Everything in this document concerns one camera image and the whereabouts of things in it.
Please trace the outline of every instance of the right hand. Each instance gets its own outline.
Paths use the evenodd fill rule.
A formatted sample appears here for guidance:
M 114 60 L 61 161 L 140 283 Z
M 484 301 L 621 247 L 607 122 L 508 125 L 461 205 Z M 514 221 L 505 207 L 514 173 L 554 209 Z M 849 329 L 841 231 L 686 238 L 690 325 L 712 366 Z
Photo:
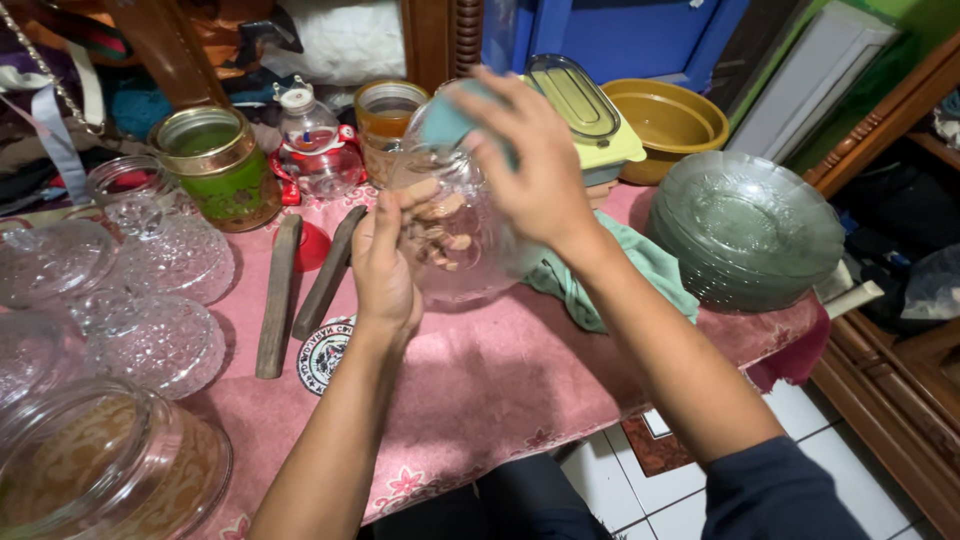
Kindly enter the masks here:
M 470 132 L 470 149 L 492 185 L 500 210 L 526 236 L 559 251 L 597 225 L 580 173 L 580 159 L 566 121 L 550 102 L 514 76 L 497 77 L 481 66 L 472 75 L 512 105 L 452 88 L 450 97 L 464 113 L 513 143 L 519 157 L 514 172 L 500 147 L 483 130 Z

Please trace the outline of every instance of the left hand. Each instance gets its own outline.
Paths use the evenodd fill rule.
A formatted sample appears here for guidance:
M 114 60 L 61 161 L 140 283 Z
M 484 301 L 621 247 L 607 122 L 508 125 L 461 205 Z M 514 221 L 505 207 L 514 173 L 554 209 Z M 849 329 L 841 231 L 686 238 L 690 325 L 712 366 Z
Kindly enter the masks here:
M 394 337 L 409 337 L 423 316 L 423 299 L 407 261 L 396 249 L 401 227 L 396 195 L 381 191 L 376 210 L 353 232 L 353 278 L 357 286 L 357 324 L 377 325 Z

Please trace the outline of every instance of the printed logo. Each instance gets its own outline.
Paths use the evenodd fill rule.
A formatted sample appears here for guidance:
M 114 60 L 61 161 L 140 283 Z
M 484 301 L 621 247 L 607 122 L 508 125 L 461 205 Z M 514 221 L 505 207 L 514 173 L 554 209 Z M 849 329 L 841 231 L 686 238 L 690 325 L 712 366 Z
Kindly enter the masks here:
M 297 375 L 307 390 L 318 396 L 324 394 L 340 358 L 344 357 L 344 351 L 347 350 L 355 317 L 333 319 L 303 342 L 297 355 Z

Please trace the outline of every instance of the brown plastic bowl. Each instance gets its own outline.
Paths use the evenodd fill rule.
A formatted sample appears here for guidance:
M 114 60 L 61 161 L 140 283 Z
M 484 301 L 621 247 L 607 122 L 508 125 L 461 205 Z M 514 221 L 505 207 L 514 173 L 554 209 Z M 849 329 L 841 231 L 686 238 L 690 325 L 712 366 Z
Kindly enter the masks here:
M 674 163 L 715 150 L 730 135 L 727 117 L 704 96 L 669 83 L 618 79 L 600 85 L 643 141 L 647 159 L 627 161 L 618 175 L 656 185 Z

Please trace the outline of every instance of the wooden cabinet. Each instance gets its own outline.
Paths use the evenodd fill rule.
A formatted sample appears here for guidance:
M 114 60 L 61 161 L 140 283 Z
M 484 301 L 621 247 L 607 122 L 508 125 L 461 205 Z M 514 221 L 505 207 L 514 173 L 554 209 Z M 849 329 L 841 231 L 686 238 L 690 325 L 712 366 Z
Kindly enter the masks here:
M 907 135 L 960 85 L 960 33 L 934 50 L 804 179 L 828 198 L 909 136 L 954 167 L 933 136 Z M 960 320 L 897 340 L 858 311 L 833 321 L 813 380 L 947 538 L 960 538 Z

